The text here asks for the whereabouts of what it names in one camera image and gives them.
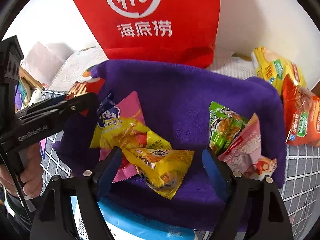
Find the person's left hand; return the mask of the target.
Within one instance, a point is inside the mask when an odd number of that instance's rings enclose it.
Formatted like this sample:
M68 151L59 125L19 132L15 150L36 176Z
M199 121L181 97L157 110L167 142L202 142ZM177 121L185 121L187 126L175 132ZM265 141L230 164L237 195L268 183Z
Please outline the person's left hand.
M43 186L43 168L41 166L42 156L40 154L40 145L35 143L27 148L28 165L22 172L20 179L24 183L23 192L36 198L40 195ZM14 197L18 197L14 182L5 165L1 165L1 184L7 192Z

